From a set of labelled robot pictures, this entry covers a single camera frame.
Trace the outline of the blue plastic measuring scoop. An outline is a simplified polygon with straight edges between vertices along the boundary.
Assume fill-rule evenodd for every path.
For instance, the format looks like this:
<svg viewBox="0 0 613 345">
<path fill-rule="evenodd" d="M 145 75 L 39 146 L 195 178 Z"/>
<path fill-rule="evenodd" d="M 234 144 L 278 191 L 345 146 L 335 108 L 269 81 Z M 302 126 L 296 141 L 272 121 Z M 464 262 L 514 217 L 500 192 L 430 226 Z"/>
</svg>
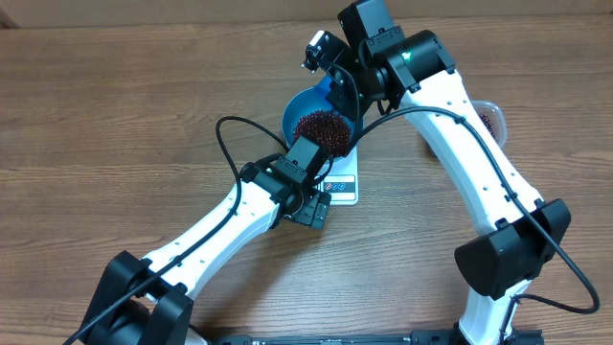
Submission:
<svg viewBox="0 0 613 345">
<path fill-rule="evenodd" d="M 316 110 L 334 109 L 333 103 L 328 100 L 328 95 L 334 85 L 333 79 L 330 76 L 326 76 L 313 86 Z"/>
</svg>

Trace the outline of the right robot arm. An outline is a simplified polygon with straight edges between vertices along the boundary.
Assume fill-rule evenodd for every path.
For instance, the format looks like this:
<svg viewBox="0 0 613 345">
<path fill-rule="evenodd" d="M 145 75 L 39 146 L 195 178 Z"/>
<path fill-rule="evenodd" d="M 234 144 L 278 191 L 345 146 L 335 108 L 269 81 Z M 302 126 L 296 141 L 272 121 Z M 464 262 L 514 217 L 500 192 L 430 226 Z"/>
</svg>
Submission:
<svg viewBox="0 0 613 345">
<path fill-rule="evenodd" d="M 382 1 L 355 1 L 337 19 L 347 39 L 340 65 L 349 90 L 331 103 L 359 119 L 378 100 L 405 117 L 426 140 L 459 190 L 478 236 L 454 252 L 469 285 L 454 328 L 464 344 L 510 344 L 518 302 L 559 246 L 571 220 L 561 199 L 543 200 L 490 135 L 465 91 L 456 62 L 425 30 L 404 35 Z"/>
</svg>

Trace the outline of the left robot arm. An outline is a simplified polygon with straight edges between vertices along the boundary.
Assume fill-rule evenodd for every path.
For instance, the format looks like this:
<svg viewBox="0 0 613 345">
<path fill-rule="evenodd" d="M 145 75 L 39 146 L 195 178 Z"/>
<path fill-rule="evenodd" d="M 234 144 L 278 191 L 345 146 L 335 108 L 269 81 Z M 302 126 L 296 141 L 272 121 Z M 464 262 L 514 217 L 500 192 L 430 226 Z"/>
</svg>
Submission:
<svg viewBox="0 0 613 345">
<path fill-rule="evenodd" d="M 289 219 L 321 229 L 331 169 L 304 169 L 280 154 L 247 164 L 231 192 L 183 235 L 139 259 L 127 251 L 104 269 L 79 330 L 84 344 L 203 344 L 191 327 L 193 302 L 248 242 Z"/>
</svg>

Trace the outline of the blue metal bowl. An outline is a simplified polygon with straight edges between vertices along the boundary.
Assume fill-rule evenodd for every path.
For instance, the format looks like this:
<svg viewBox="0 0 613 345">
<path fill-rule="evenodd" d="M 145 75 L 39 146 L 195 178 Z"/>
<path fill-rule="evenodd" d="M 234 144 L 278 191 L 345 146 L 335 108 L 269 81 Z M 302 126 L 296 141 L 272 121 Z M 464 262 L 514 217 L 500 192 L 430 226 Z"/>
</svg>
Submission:
<svg viewBox="0 0 613 345">
<path fill-rule="evenodd" d="M 306 137 L 338 160 L 350 152 L 355 125 L 332 106 L 328 93 L 328 87 L 316 85 L 297 94 L 285 108 L 282 132 L 289 147 Z"/>
</svg>

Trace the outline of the white digital kitchen scale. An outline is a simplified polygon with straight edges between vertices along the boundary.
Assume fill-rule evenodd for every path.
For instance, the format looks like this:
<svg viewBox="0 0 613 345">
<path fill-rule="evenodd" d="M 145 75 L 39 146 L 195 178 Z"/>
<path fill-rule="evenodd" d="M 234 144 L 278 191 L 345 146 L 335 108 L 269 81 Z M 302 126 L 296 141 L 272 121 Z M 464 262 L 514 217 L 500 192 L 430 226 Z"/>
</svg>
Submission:
<svg viewBox="0 0 613 345">
<path fill-rule="evenodd" d="M 336 157 L 326 178 L 317 185 L 321 192 L 331 195 L 333 206 L 354 206 L 359 200 L 358 148 L 348 156 Z"/>
</svg>

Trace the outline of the red beans in bowl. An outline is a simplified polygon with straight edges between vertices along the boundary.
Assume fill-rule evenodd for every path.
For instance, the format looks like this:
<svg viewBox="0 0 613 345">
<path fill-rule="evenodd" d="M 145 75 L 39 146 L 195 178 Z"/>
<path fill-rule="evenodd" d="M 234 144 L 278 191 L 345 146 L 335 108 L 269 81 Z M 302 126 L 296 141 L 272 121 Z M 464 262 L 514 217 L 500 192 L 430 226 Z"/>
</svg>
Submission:
<svg viewBox="0 0 613 345">
<path fill-rule="evenodd" d="M 333 157 L 349 152 L 352 131 L 345 118 L 334 110 L 316 110 L 302 117 L 293 131 L 293 139 L 305 136 L 324 147 Z"/>
</svg>

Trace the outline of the clear plastic food container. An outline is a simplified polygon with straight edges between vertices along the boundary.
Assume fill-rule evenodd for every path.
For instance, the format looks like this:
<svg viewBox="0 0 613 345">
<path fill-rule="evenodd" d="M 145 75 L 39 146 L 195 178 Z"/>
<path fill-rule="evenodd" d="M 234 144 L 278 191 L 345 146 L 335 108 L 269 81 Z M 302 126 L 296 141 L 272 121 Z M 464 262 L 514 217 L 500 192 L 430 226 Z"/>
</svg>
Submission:
<svg viewBox="0 0 613 345">
<path fill-rule="evenodd" d="M 494 140 L 498 146 L 502 149 L 508 139 L 508 129 L 506 119 L 501 108 L 490 101 L 472 101 L 473 108 L 477 114 L 487 114 L 493 121 L 493 129 L 495 132 Z"/>
</svg>

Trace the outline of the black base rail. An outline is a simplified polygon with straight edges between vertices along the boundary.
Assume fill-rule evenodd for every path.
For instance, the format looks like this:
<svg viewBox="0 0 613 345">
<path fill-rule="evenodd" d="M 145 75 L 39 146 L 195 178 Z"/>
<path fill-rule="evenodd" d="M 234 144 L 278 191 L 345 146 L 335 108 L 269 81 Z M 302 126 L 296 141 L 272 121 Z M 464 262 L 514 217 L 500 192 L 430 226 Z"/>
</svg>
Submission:
<svg viewBox="0 0 613 345">
<path fill-rule="evenodd" d="M 409 334 L 369 334 L 354 336 L 252 337 L 228 335 L 210 338 L 214 345 L 448 345 L 463 344 L 454 331 L 412 331 Z"/>
</svg>

